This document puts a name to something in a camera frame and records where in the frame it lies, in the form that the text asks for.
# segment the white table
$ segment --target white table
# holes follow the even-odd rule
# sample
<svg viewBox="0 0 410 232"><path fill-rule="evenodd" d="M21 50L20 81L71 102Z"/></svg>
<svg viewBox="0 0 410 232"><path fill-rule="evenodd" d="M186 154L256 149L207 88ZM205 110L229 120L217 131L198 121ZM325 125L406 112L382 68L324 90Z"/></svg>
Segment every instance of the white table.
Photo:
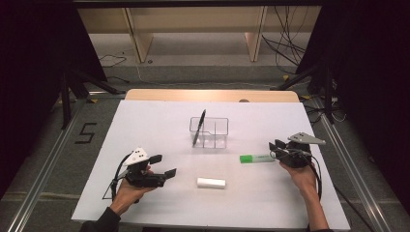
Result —
<svg viewBox="0 0 410 232"><path fill-rule="evenodd" d="M190 117L229 119L226 149L191 147ZM110 200L102 200L121 159L137 146L162 154L155 172L177 168L163 188L148 194L124 215L135 225L226 229L306 228L305 204L278 162L240 164L242 154L267 154L268 142L287 141L303 131L314 135L298 102L122 101L81 194L73 220L96 220ZM322 170L322 205L329 225L349 230L317 145L311 151ZM226 180L225 189L198 188L198 177Z"/></svg>

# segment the clear plastic box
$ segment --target clear plastic box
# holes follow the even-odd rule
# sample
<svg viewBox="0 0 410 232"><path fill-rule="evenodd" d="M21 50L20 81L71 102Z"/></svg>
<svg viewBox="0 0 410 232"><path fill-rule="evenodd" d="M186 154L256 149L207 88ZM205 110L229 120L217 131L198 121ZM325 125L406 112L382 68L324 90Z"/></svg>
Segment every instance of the clear plastic box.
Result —
<svg viewBox="0 0 410 232"><path fill-rule="evenodd" d="M190 118L190 135L192 142L198 130L200 117ZM198 138L193 147L195 148L226 148L228 135L227 118L204 118Z"/></svg>

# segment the white eraser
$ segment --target white eraser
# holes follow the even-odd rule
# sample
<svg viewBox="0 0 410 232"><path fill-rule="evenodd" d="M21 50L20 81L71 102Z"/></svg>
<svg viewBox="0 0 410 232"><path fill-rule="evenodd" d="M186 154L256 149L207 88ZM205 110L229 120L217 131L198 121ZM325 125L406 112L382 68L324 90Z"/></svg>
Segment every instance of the white eraser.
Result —
<svg viewBox="0 0 410 232"><path fill-rule="evenodd" d="M196 184L199 188L203 189L225 189L226 186L225 180L208 179L201 177L198 177Z"/></svg>

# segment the gray floor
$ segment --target gray floor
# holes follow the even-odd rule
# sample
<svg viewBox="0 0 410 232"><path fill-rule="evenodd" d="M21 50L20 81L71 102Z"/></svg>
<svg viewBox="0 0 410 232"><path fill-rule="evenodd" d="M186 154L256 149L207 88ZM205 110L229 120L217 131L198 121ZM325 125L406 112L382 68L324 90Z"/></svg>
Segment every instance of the gray floor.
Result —
<svg viewBox="0 0 410 232"><path fill-rule="evenodd" d="M273 39L277 35L267 35ZM295 67L283 59L276 62L275 54L265 44L261 45L258 62L249 61L248 51L243 35L239 34L175 34L156 35L147 62L136 65L129 39L124 35L91 36L98 54L125 56L127 60L112 68L104 68L108 84L121 89L132 88L177 88L177 89L255 89L269 90L271 86L283 83L285 73L278 69L278 64L287 71L294 71ZM298 37L300 45L306 44L308 35ZM109 58L102 61L104 66L111 66L120 58ZM290 90L299 95L307 93L308 79L302 81ZM92 85L87 85L90 91L100 91ZM115 114L120 97L91 96L96 102L85 103L78 111L68 140L62 148L61 155L56 161L50 176L47 178L39 200L34 205L28 217L24 231L77 231L80 223L71 221L71 214L77 200L85 186L94 162L99 154L110 122ZM314 106L313 100L305 105ZM55 104L50 111L46 124L33 147L31 156L23 163L15 180L0 201L0 231L6 231L15 213L30 191L48 155L53 150L54 143L62 133L62 105ZM335 117L342 118L343 112L337 112ZM317 113L309 115L311 121L318 117ZM330 137L321 120L312 125L317 137L327 141ZM80 135L85 123L95 123L87 130L95 135L91 143L77 144L88 136ZM410 231L410 218L389 188L377 164L371 162L370 154L355 132L348 117L343 122L336 121L335 127L344 145L357 166L360 167L366 185L383 211L392 231ZM322 155L330 171L334 184L341 189L349 201L370 222L366 207L355 190L345 167L337 155L332 144L321 147ZM340 198L341 205L351 224L352 231L368 231L364 223L353 212L346 201ZM120 231L139 231L140 228L122 225ZM198 231L189 229L167 228L163 231Z"/></svg>

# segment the floor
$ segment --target floor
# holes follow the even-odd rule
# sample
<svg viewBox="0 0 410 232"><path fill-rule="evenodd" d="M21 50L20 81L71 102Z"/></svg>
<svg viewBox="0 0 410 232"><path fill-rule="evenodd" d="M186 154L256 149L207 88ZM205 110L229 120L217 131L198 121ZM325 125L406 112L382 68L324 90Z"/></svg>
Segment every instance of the floor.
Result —
<svg viewBox="0 0 410 232"><path fill-rule="evenodd" d="M242 34L157 34L147 60L136 65L128 35L90 35L101 58L108 84L121 90L132 88L177 89L254 89L269 90L284 82L296 67L277 56L262 42L258 61L249 60ZM266 34L271 40L278 34ZM300 33L295 44L306 47L309 34ZM281 48L293 56L290 49ZM289 90L307 95L308 78ZM15 228L15 218L23 218L23 231L78 231L80 223L71 220L71 214L85 182L99 154L119 101L124 96L100 94L101 89L87 85L93 93L89 101L76 101L72 96L74 123L66 130L62 126L62 105L57 102L50 111L46 124L33 147L31 156L23 163L15 180L0 201L0 231ZM315 96L303 101L315 136L334 141L321 147L333 184L346 196L340 203L350 222L351 231L369 231L347 201L375 231L410 231L410 218L395 194L372 162L371 154L356 134L348 115L335 111L335 124L327 125L320 108L322 100ZM81 135L88 124L94 136L89 143ZM343 144L340 150L337 144ZM356 169L352 175L351 168ZM375 206L378 216L369 206ZM141 228L122 225L120 231L140 231ZM166 228L162 231L198 231Z"/></svg>

